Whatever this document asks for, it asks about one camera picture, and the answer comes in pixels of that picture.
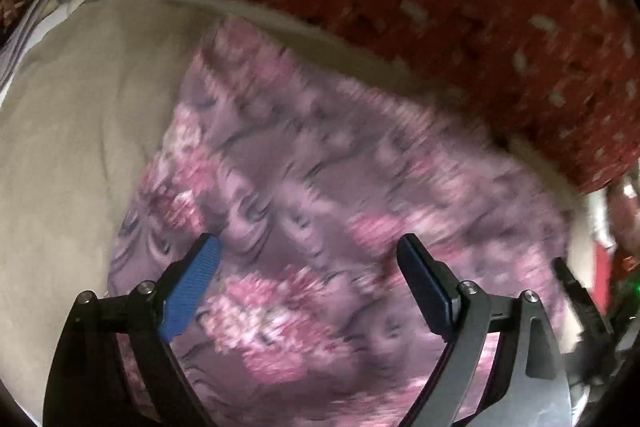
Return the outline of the purple floral garment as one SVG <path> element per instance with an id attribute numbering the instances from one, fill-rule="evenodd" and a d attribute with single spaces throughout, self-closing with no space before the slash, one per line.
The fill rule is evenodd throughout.
<path id="1" fill-rule="evenodd" d="M 156 279 L 204 233 L 220 267 L 174 350 L 221 426 L 400 422 L 442 353 L 395 259 L 407 233 L 488 293 L 533 289 L 564 323 L 551 261 L 567 224 L 533 173 L 482 127 L 238 18 L 215 23 L 183 77 L 108 290 Z"/>

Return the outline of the red cushion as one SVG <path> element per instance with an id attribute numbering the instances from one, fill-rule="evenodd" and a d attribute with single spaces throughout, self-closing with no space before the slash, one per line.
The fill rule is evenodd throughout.
<path id="1" fill-rule="evenodd" d="M 591 296 L 600 313 L 608 312 L 611 302 L 613 255 L 599 242 L 594 246 L 594 275 Z"/>

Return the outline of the beige fleece blanket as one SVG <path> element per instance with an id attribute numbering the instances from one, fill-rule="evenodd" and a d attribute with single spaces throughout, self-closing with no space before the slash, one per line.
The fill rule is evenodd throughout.
<path id="1" fill-rule="evenodd" d="M 254 6 L 103 0 L 69 12 L 28 51 L 1 106 L 1 378 L 35 418 L 43 415 L 75 297 L 85 289 L 103 297 L 130 293 L 112 295 L 107 287 L 122 221 L 163 145 L 196 50 L 226 18 L 244 20 L 305 62 L 416 104 L 436 104 L 482 127 L 495 147 L 478 119 L 456 112 L 407 69 Z M 534 156 L 495 149 L 533 173 L 552 197 L 567 224 L 563 255 L 571 253 L 572 217 L 559 203 L 564 182 Z M 568 351 L 578 328 L 559 288 L 564 323 L 553 329 Z"/>

